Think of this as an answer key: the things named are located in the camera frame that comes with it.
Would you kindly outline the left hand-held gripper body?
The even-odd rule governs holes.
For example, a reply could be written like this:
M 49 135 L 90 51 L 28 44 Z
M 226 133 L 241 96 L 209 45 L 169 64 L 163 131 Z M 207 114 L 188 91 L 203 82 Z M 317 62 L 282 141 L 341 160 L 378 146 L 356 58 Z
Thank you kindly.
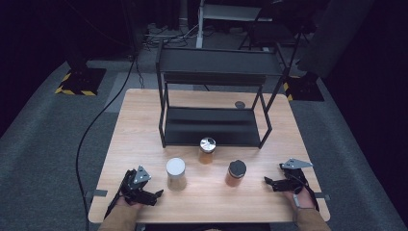
M 147 171 L 139 166 L 137 169 L 128 170 L 121 183 L 120 191 L 128 203 L 141 203 L 144 199 L 151 198 L 143 187 L 151 179 Z

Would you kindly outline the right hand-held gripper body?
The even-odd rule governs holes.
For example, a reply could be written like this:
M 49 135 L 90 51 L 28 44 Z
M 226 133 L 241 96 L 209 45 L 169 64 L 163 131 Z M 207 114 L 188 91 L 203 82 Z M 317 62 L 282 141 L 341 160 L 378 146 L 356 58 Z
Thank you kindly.
M 304 187 L 309 185 L 303 169 L 312 167 L 312 163 L 290 158 L 286 163 L 280 165 L 286 179 L 283 181 L 283 192 L 293 191 L 299 194 Z

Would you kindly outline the white-lid spice jar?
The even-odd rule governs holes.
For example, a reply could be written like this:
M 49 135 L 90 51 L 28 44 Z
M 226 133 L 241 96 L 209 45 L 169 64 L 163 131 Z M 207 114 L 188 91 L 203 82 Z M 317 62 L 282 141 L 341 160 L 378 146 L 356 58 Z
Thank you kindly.
M 187 186 L 186 164 L 181 158 L 172 158 L 166 163 L 167 187 L 171 191 L 182 191 Z

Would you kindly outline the black two-tier metal rack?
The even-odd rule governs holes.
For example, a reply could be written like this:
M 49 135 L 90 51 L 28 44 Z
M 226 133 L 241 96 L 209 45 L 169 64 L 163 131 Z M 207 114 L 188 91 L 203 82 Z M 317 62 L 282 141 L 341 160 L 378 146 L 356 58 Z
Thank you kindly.
M 159 131 L 163 146 L 196 145 L 206 137 L 219 146 L 261 148 L 272 131 L 268 111 L 274 101 L 266 100 L 263 88 L 268 77 L 282 82 L 284 67 L 268 51 L 168 47 L 160 44 L 156 73 L 161 104 Z M 219 106 L 219 94 L 207 91 L 199 96 L 208 106 L 176 106 L 170 103 L 168 86 L 204 85 L 252 87 L 251 106 Z

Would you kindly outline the person's right hand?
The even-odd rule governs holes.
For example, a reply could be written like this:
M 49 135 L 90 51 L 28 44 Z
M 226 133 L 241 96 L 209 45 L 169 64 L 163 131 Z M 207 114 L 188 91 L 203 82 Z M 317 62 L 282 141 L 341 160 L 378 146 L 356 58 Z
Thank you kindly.
M 299 209 L 314 209 L 315 203 L 309 192 L 303 188 L 298 194 L 294 192 L 283 192 L 295 211 Z

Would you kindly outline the person's left hand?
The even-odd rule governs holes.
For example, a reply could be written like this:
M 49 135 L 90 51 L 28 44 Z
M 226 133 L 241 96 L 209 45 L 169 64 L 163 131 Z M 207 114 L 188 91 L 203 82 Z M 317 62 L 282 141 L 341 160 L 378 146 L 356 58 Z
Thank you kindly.
M 120 197 L 118 198 L 118 200 L 116 201 L 115 205 L 116 205 L 116 206 L 126 206 L 126 207 L 130 207 L 130 208 L 132 208 L 132 209 L 135 209 L 136 211 L 139 211 L 139 210 L 143 207 L 143 205 L 140 204 L 140 203 L 135 203 L 135 202 L 128 203 L 128 202 L 125 200 L 125 198 L 124 198 L 123 196 L 120 196 Z

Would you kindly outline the black-lid spice jar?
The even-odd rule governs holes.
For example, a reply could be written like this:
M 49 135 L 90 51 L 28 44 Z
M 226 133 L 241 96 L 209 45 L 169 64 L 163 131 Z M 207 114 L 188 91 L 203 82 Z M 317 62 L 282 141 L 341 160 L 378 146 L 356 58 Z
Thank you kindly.
M 229 164 L 225 176 L 225 183 L 229 187 L 237 187 L 246 174 L 246 164 L 241 160 Z

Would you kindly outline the black yellow-striped stand base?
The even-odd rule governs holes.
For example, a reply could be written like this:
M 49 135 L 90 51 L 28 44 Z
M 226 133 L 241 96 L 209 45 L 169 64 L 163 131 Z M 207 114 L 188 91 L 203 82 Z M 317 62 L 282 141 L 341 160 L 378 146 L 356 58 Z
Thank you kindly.
M 88 68 L 85 71 L 69 70 L 63 77 L 56 93 L 95 96 L 106 73 L 105 68 Z
M 285 94 L 289 100 L 323 101 L 323 95 L 315 80 L 306 77 L 290 76 L 283 82 Z

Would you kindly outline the black tripod stand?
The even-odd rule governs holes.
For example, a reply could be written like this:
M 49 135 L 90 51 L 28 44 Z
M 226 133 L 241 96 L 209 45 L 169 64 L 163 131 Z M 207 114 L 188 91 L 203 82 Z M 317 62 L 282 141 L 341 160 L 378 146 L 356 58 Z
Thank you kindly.
M 265 50 L 273 47 L 283 63 L 284 70 L 289 73 L 307 20 L 307 17 L 295 15 L 258 15 L 249 23 L 239 49 L 251 50 L 258 47 Z

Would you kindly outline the grey curtain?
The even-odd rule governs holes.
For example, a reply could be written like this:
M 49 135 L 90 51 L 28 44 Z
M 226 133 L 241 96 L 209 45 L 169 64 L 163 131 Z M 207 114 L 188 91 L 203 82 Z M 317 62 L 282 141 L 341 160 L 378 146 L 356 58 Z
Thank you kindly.
M 297 69 L 303 79 L 326 78 L 357 34 L 375 0 L 330 0 Z

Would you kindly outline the grey panel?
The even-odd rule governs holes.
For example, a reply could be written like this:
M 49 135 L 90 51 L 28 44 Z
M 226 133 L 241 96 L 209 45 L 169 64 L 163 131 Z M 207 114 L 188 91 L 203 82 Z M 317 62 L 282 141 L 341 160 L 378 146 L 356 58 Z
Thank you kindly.
M 200 8 L 199 19 L 253 21 L 260 8 L 204 4 Z

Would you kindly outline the white metal stand post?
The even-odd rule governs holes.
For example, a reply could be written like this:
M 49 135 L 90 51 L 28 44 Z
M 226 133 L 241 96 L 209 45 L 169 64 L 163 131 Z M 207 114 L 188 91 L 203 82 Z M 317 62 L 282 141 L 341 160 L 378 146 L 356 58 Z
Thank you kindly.
M 205 0 L 200 0 L 198 11 L 197 11 L 198 30 L 197 30 L 196 44 L 195 44 L 196 48 L 203 47 L 204 4 L 205 4 Z

